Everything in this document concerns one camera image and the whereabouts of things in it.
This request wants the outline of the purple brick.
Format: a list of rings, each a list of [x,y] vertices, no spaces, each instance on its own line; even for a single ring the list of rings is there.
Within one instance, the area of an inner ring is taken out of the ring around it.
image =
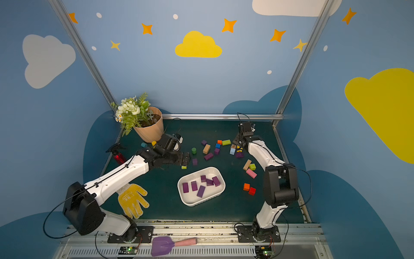
[[[205,186],[200,186],[196,194],[197,197],[202,198],[205,192]]]
[[[193,192],[195,192],[195,191],[197,191],[197,190],[198,190],[197,181],[192,181],[192,182],[191,182],[191,188],[192,188],[192,191],[193,191]]]
[[[212,153],[208,153],[207,155],[204,156],[204,159],[206,161],[209,161],[210,159],[212,159],[214,157],[214,155]]]
[[[189,185],[187,182],[182,184],[182,191],[183,193],[188,193],[189,192]]]

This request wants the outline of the white plastic storage bin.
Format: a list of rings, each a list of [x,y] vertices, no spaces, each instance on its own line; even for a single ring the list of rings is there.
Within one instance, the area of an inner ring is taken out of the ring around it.
[[[182,177],[177,188],[182,203],[194,207],[221,195],[226,183],[217,168],[207,167]]]

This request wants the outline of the dark purple block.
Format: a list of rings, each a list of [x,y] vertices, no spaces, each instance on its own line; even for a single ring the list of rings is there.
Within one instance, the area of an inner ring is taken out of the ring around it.
[[[213,186],[214,182],[211,179],[206,179],[207,186]]]

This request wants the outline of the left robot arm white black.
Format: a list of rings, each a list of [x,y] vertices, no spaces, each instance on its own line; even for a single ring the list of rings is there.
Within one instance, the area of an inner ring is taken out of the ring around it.
[[[142,214],[138,204],[145,207],[146,192],[132,184],[132,180],[163,165],[186,166],[190,154],[181,152],[180,134],[163,134],[154,145],[138,150],[125,163],[102,177],[85,184],[73,183],[67,190],[63,215],[80,235],[107,232],[131,243],[138,236],[134,218]],[[131,202],[123,214],[114,214],[101,208],[108,198],[118,193],[119,199]]]

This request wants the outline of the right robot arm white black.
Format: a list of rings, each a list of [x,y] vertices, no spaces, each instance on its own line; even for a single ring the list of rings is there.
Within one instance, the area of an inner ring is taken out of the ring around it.
[[[234,144],[247,150],[264,170],[265,201],[252,228],[256,233],[269,231],[289,204],[299,198],[297,171],[294,165],[273,154],[264,140],[254,134],[251,122],[239,123],[238,130]]]

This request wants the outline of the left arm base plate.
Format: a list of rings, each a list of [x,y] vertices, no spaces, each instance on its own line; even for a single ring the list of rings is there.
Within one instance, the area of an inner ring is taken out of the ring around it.
[[[116,244],[138,244],[138,243],[151,243],[153,238],[153,226],[137,226],[135,228],[130,227],[125,234],[118,236],[110,234],[107,243]]]

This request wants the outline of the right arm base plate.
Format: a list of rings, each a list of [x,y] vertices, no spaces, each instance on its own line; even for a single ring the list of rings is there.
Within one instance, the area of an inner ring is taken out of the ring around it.
[[[281,236],[278,227],[262,229],[256,226],[237,225],[235,226],[239,243],[279,243]]]

